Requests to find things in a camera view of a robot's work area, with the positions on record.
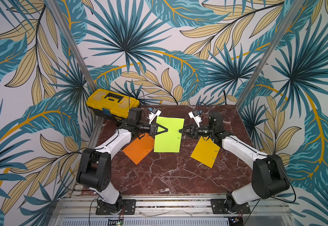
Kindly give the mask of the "yellow paper sheet stack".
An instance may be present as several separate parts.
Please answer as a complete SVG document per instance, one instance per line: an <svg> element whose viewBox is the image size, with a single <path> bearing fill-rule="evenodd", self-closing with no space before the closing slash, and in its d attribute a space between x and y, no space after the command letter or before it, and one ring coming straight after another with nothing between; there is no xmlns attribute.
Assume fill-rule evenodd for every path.
<svg viewBox="0 0 328 226"><path fill-rule="evenodd" d="M191 154L191 158L199 161L205 166L212 168L219 153L220 147L210 138L201 137Z"/></svg>

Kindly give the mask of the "green paper sheet stack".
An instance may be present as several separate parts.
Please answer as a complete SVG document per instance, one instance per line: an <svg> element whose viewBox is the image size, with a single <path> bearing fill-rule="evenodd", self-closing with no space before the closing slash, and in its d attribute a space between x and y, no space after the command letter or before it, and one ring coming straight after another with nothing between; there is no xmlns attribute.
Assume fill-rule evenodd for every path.
<svg viewBox="0 0 328 226"><path fill-rule="evenodd" d="M167 132L156 135L154 139L155 153L179 153L184 126L183 118L157 117L156 123L168 129Z"/></svg>

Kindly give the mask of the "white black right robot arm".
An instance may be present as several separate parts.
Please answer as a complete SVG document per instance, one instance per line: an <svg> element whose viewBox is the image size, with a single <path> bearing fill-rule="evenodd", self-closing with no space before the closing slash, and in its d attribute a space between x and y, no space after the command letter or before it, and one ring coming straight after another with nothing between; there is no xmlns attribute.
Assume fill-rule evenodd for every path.
<svg viewBox="0 0 328 226"><path fill-rule="evenodd" d="M225 130L223 117L218 111L209 112L208 125L200 124L202 118L198 111L189 112L188 115L195 124L180 129L181 134L194 139L207 137L252 169L251 182L226 195L225 205L229 212L235 212L251 201L272 198L291 187L282 159L276 154L256 150Z"/></svg>

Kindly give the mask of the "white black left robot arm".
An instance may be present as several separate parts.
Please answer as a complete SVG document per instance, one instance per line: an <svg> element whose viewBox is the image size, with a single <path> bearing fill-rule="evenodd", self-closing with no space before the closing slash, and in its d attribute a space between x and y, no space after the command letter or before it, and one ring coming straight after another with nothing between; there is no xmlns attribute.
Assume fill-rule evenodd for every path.
<svg viewBox="0 0 328 226"><path fill-rule="evenodd" d="M96 192L99 199L106 204L117 204L121 196L111 183L113 157L140 133L155 137L168 132L166 127L154 122L161 111L157 108L149 110L149 122L144 123L141 121L142 109L138 107L130 109L128 117L119 124L114 135L95 148L86 148L81 155L76 176L77 183Z"/></svg>

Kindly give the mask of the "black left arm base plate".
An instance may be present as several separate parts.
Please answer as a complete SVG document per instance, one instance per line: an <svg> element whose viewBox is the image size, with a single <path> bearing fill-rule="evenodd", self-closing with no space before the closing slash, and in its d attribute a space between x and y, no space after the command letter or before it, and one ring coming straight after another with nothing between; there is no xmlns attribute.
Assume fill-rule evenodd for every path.
<svg viewBox="0 0 328 226"><path fill-rule="evenodd" d="M118 199L115 204L109 204L103 200L98 200L96 215L134 215L136 209L136 200Z"/></svg>

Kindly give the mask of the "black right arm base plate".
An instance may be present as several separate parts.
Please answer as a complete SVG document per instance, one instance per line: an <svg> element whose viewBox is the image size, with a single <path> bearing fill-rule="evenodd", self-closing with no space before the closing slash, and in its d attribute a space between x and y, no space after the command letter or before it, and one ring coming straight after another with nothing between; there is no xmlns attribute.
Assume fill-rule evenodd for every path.
<svg viewBox="0 0 328 226"><path fill-rule="evenodd" d="M211 199L211 208L213 214L249 214L249 204L237 204L232 200L227 199Z"/></svg>

